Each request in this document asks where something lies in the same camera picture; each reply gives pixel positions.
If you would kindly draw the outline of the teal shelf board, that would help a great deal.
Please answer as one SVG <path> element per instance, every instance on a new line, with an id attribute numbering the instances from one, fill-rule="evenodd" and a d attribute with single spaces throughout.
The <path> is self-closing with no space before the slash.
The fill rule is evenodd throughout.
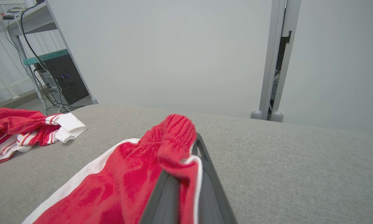
<path id="1" fill-rule="evenodd" d="M 41 55 L 41 56 L 39 56 L 40 61 L 36 57 L 31 57 L 31 58 L 22 60 L 22 62 L 23 62 L 24 65 L 33 65 L 33 64 L 37 64 L 39 62 L 45 62 L 47 60 L 51 60 L 53 58 L 62 57 L 64 55 L 69 55 L 69 52 L 68 52 L 67 49 L 63 49 L 63 50 L 59 50 L 59 51 L 55 51 L 55 52 L 52 52 L 52 53 Z"/>

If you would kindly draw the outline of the grey partition post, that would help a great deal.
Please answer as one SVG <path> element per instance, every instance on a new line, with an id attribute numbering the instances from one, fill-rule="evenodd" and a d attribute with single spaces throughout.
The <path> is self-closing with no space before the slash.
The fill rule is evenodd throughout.
<path id="1" fill-rule="evenodd" d="M 280 48 L 281 33 L 287 0 L 271 0 L 270 26 L 259 109 L 251 113 L 252 119 L 267 120 L 275 70 Z"/>
<path id="2" fill-rule="evenodd" d="M 275 41 L 277 49 L 275 72 L 272 84 L 276 86 L 273 99 L 270 101 L 270 120 L 283 122 L 284 113 L 280 109 L 286 99 L 286 78 L 290 67 L 291 54 L 302 0 L 280 0 L 277 25 L 281 25 L 280 37 Z"/>

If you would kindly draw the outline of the red shirt white striped cuffs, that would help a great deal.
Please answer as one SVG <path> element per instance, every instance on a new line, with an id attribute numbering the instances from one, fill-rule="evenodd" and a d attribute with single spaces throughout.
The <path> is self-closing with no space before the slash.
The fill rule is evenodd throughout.
<path id="1" fill-rule="evenodd" d="M 0 163 L 34 146 L 66 143 L 86 130 L 72 113 L 45 116 L 40 111 L 0 108 Z"/>

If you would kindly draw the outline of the white desk shelf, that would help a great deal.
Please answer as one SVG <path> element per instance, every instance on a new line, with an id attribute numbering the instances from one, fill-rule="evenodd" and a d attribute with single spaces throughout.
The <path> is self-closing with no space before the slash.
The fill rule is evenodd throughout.
<path id="1" fill-rule="evenodd" d="M 15 36 L 50 30 L 57 30 L 57 27 L 46 2 L 28 10 L 17 21 L 7 20 L 0 22 L 0 33 L 7 31 Z"/>

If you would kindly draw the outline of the white metal railing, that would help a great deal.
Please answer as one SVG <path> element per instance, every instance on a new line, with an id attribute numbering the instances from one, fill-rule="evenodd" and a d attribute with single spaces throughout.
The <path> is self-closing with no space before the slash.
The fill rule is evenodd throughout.
<path id="1" fill-rule="evenodd" d="M 19 53 L 0 33 L 0 103 L 35 89 L 35 85 L 21 65 Z"/>

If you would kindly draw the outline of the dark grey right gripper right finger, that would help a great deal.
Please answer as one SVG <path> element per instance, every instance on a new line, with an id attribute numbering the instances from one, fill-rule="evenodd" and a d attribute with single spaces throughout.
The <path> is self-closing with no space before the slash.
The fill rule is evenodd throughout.
<path id="1" fill-rule="evenodd" d="M 237 224 L 214 164 L 199 133 L 193 146 L 193 154 L 200 156 L 203 166 L 198 206 L 199 224 Z"/>

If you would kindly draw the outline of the red shorts white trim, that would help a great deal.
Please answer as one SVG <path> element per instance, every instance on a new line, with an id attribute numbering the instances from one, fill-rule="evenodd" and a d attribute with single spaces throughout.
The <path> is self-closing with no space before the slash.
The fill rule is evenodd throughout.
<path id="1" fill-rule="evenodd" d="M 126 139 L 87 164 L 22 224 L 138 224 L 162 170 L 180 181 L 178 222 L 198 224 L 196 138 L 191 120 L 169 115 L 141 139 Z"/>

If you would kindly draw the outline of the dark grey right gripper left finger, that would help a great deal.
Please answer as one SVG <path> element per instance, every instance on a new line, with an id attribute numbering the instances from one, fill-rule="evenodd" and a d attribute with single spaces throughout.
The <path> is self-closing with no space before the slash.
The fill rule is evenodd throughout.
<path id="1" fill-rule="evenodd" d="M 139 224 L 178 224 L 179 181 L 162 170 Z"/>

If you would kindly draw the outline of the black computer tower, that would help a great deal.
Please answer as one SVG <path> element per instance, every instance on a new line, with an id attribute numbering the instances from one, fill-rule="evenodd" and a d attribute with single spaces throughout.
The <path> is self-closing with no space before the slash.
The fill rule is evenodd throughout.
<path id="1" fill-rule="evenodd" d="M 65 104 L 71 105 L 89 95 L 69 54 L 49 59 L 44 64 L 59 84 Z"/>

